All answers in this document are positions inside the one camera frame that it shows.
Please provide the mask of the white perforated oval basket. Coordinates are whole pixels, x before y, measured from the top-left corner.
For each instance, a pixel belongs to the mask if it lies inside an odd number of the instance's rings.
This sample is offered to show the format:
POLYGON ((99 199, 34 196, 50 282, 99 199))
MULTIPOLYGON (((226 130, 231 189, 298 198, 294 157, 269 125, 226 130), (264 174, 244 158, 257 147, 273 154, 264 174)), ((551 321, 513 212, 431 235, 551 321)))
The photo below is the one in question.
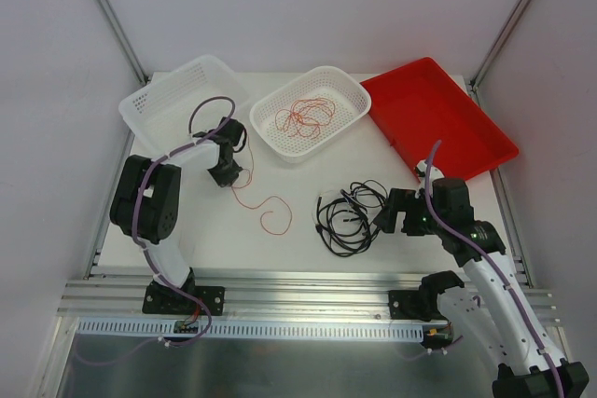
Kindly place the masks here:
POLYGON ((282 161, 299 164, 368 114, 371 98, 352 76, 319 66, 257 101, 252 127, 282 161))

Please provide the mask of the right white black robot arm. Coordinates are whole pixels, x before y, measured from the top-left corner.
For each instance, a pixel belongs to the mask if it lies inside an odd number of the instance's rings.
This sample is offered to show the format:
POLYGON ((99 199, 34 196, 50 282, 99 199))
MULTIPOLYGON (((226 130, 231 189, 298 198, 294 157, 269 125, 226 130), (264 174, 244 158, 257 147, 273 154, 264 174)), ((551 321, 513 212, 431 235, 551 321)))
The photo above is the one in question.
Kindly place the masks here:
POLYGON ((589 384, 551 340, 516 280, 513 262, 494 226, 474 216, 465 182, 441 178, 419 190, 393 188, 375 223, 382 232, 437 236, 466 277, 451 270, 427 275, 414 291, 388 294, 392 316, 445 319, 496 374, 495 397, 579 397, 589 384))

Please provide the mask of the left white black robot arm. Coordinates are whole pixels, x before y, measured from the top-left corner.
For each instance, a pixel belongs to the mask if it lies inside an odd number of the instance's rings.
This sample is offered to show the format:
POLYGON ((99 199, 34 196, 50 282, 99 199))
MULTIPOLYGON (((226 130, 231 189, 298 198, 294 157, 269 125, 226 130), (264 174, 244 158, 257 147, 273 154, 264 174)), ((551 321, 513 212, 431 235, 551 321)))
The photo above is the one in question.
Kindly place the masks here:
MULTIPOLYGON (((218 126, 195 133, 184 151, 209 172, 220 187, 231 187, 242 167, 234 155, 247 143, 245 126, 234 118, 222 118, 218 126)), ((155 162, 140 155, 127 157, 120 174, 109 218, 122 233, 133 239, 146 258, 154 279, 146 287, 144 314, 190 313, 202 303, 215 315, 221 308, 213 303, 215 289, 205 292, 196 286, 193 269, 172 238, 177 224, 182 164, 174 157, 155 162)))

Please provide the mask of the red plastic tray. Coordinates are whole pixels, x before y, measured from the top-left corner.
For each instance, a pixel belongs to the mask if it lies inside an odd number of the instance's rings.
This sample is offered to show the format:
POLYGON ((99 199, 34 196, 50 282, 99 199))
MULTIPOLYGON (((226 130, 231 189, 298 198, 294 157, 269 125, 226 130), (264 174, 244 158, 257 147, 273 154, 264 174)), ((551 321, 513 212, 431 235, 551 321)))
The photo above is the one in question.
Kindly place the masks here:
POLYGON ((436 142, 434 165, 448 177, 471 180, 516 158, 520 150, 431 57, 361 82, 379 137, 371 169, 388 179, 414 178, 436 142))

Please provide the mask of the right aluminium frame post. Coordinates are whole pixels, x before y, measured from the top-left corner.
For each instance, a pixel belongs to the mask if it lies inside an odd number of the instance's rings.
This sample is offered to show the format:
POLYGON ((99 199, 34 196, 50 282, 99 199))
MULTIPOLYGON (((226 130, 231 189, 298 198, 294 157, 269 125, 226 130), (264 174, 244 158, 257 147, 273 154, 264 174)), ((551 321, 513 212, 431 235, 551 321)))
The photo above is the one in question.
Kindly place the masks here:
POLYGON ((479 87, 489 72, 492 70, 498 57, 506 48, 512 35, 518 28, 525 13, 531 6, 534 0, 517 0, 514 7, 509 12, 505 22, 501 26, 496 38, 492 42, 488 52, 479 65, 479 68, 473 74, 468 82, 469 89, 476 93, 479 87))

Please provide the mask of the aluminium frame post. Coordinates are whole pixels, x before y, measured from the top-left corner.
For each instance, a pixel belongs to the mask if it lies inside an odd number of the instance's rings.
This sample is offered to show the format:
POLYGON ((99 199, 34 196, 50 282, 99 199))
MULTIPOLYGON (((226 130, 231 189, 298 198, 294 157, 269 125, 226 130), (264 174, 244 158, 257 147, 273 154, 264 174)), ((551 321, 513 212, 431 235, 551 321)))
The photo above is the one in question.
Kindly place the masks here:
POLYGON ((534 0, 517 0, 514 7, 509 12, 505 22, 501 26, 496 38, 492 42, 488 52, 479 65, 479 68, 473 74, 468 82, 469 89, 476 93, 479 87, 489 72, 492 70, 498 57, 506 48, 512 35, 518 28, 525 13, 531 6, 534 0))
POLYGON ((104 20, 113 35, 126 63, 132 70, 134 77, 141 86, 145 86, 150 77, 144 69, 137 56, 129 37, 127 36, 121 22, 118 18, 117 12, 114 10, 110 0, 94 0, 95 4, 101 11, 104 20))

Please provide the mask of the left aluminium frame post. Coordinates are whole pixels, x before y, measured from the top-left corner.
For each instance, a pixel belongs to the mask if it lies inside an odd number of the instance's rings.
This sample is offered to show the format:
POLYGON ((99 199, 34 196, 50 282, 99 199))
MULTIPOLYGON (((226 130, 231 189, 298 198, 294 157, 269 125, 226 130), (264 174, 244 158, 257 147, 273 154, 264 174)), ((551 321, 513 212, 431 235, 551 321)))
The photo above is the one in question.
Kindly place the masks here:
POLYGON ((145 86, 150 77, 144 69, 137 56, 129 37, 127 36, 121 22, 118 18, 117 12, 114 10, 110 0, 94 0, 95 4, 101 11, 104 20, 113 35, 126 63, 132 70, 134 77, 141 86, 145 86))

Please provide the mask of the translucent white rectangular basket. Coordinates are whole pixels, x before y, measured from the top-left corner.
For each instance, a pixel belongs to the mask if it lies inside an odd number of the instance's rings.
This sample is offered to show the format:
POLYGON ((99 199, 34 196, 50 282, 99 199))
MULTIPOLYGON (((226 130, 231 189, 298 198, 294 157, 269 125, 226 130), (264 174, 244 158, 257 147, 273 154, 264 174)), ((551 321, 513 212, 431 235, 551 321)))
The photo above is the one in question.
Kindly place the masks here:
POLYGON ((153 78, 122 100, 118 110, 142 153, 157 158, 189 141, 188 122, 193 110, 215 96, 227 96, 241 109, 248 103, 250 92, 224 62, 203 55, 153 78))

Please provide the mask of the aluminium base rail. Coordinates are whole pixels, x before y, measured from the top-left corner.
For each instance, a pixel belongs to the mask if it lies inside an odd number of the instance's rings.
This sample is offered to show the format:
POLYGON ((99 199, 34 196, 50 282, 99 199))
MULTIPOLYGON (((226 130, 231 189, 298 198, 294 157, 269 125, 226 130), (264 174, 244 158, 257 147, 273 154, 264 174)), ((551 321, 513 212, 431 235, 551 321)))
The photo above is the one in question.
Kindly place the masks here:
MULTIPOLYGON (((416 273, 272 272, 199 269, 198 282, 225 289, 223 315, 257 321, 360 323, 389 319, 388 293, 413 290, 416 273)), ((95 267, 67 282, 62 316, 137 317, 151 279, 147 268, 95 267)))

